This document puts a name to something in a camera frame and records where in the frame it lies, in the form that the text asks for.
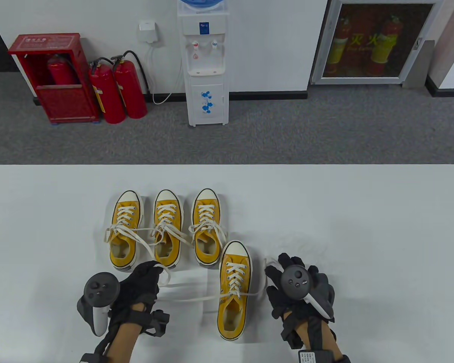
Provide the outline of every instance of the glass cabinet door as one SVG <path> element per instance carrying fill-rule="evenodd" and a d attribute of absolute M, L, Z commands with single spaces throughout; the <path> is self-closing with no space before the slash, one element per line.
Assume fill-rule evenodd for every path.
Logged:
<path fill-rule="evenodd" d="M 343 4 L 322 76 L 399 77 L 433 6 Z"/>

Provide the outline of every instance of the baseboard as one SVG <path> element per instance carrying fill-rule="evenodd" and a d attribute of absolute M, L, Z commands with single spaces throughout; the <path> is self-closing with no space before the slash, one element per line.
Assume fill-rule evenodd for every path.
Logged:
<path fill-rule="evenodd" d="M 443 88 L 440 90 L 429 76 L 426 78 L 426 88 L 432 97 L 454 97 L 454 88 Z"/>
<path fill-rule="evenodd" d="M 153 102 L 152 95 L 144 95 L 146 102 Z M 162 102 L 168 93 L 155 95 L 155 102 Z M 253 101 L 253 100 L 305 100 L 308 98 L 308 91 L 272 91 L 272 92 L 231 92 L 231 101 Z M 172 94 L 167 102 L 186 102 L 185 93 Z M 34 97 L 34 103 L 40 106 L 40 101 Z"/>

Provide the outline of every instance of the gray carpet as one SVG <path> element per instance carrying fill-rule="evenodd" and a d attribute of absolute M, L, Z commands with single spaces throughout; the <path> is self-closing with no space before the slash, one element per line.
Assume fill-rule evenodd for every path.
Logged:
<path fill-rule="evenodd" d="M 0 73 L 0 164 L 454 164 L 454 98 L 399 86 L 310 87 L 307 100 L 230 103 L 227 126 L 186 104 L 140 121 L 51 126 L 20 74 Z"/>

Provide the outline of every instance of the red cabinet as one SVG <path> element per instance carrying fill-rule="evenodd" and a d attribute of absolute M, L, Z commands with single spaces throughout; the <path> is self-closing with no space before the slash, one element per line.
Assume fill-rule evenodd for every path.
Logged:
<path fill-rule="evenodd" d="M 89 82 L 89 65 L 78 33 L 19 35 L 16 55 L 51 123 L 98 122 L 99 107 Z M 77 83 L 57 85 L 47 63 L 58 55 L 77 73 Z"/>

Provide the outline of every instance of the white table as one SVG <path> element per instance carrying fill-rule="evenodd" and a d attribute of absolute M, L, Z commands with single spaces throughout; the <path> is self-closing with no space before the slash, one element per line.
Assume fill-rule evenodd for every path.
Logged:
<path fill-rule="evenodd" d="M 328 274 L 333 329 L 351 361 L 454 362 L 454 166 L 303 165 L 0 166 L 0 361 L 74 363 L 92 352 L 99 339 L 76 301 L 90 276 L 114 272 L 102 239 L 117 197 L 135 189 L 149 211 L 170 188 L 189 211 L 204 187 L 221 195 L 231 239 Z M 190 250 L 172 283 L 162 296 L 215 294 L 218 272 Z M 167 334 L 141 337 L 132 362 L 295 361 L 267 298 L 236 342 L 218 335 L 216 306 L 159 302 Z"/>

